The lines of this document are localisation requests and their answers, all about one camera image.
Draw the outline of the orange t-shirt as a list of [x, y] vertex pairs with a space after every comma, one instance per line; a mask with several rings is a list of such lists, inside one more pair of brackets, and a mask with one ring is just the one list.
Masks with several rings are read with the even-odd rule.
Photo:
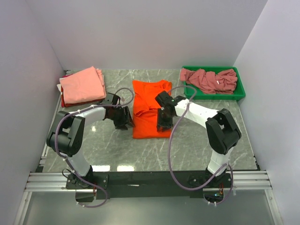
[[159, 82], [132, 81], [135, 98], [133, 103], [133, 138], [169, 138], [171, 131], [157, 131], [158, 109], [160, 105], [155, 97], [172, 89], [172, 83], [166, 80]]

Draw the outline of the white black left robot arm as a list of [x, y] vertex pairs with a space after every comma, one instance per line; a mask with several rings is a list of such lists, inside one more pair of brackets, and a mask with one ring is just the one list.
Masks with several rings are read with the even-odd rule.
[[73, 174], [77, 174], [77, 183], [89, 188], [94, 182], [92, 166], [81, 153], [84, 129], [101, 120], [111, 120], [116, 130], [128, 130], [134, 126], [127, 104], [120, 103], [117, 94], [108, 93], [100, 103], [74, 112], [56, 113], [48, 133], [46, 144], [62, 157]]

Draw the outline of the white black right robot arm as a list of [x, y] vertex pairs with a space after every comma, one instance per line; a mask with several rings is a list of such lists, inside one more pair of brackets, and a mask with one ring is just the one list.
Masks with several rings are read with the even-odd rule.
[[241, 132], [232, 114], [227, 109], [215, 110], [177, 96], [172, 98], [166, 91], [155, 97], [160, 108], [157, 113], [157, 131], [170, 131], [173, 117], [189, 119], [206, 128], [212, 155], [207, 166], [206, 183], [216, 187], [229, 163], [230, 154], [241, 138]]

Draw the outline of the green plastic tray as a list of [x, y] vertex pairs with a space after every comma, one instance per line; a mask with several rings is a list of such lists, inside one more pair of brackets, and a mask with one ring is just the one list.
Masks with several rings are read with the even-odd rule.
[[228, 70], [228, 69], [233, 69], [238, 77], [237, 81], [237, 86], [233, 94], [204, 94], [199, 88], [197, 88], [194, 85], [187, 84], [185, 81], [184, 84], [187, 85], [187, 88], [184, 88], [184, 94], [186, 95], [187, 98], [190, 98], [193, 94], [194, 91], [191, 89], [191, 87], [195, 88], [197, 93], [194, 96], [194, 99], [197, 100], [236, 100], [239, 101], [243, 99], [246, 96], [246, 93], [244, 91], [244, 87], [242, 85], [242, 81], [240, 79], [239, 72], [236, 67], [206, 67], [206, 66], [183, 66], [182, 69], [188, 69], [192, 71], [197, 71], [198, 69], [204, 69], [205, 71], [213, 71], [216, 73], [219, 73], [223, 70]]

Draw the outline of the dusty rose t-shirt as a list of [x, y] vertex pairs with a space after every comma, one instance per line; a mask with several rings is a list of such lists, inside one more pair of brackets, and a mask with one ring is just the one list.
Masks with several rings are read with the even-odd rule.
[[233, 94], [238, 77], [233, 69], [216, 73], [202, 68], [197, 71], [183, 68], [180, 72], [180, 80], [196, 86], [204, 94]]

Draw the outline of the black base crossbar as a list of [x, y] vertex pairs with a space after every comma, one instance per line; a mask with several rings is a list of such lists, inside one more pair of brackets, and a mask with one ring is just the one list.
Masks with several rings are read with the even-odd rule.
[[182, 197], [216, 199], [221, 201], [224, 190], [230, 188], [232, 176], [224, 172], [214, 178], [200, 190], [187, 191], [180, 188], [172, 179], [169, 171], [158, 172], [94, 172], [87, 179], [101, 188], [85, 184], [74, 174], [67, 177], [66, 189], [85, 191], [92, 190], [97, 200], [105, 198], [133, 197]]

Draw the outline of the folded white t-shirt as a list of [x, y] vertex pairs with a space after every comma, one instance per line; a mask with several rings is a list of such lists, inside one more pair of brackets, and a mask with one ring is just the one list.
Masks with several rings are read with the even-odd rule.
[[66, 81], [66, 76], [59, 79], [59, 83], [57, 84], [57, 88], [60, 91], [60, 94], [63, 94], [64, 89], [68, 86], [68, 82]]

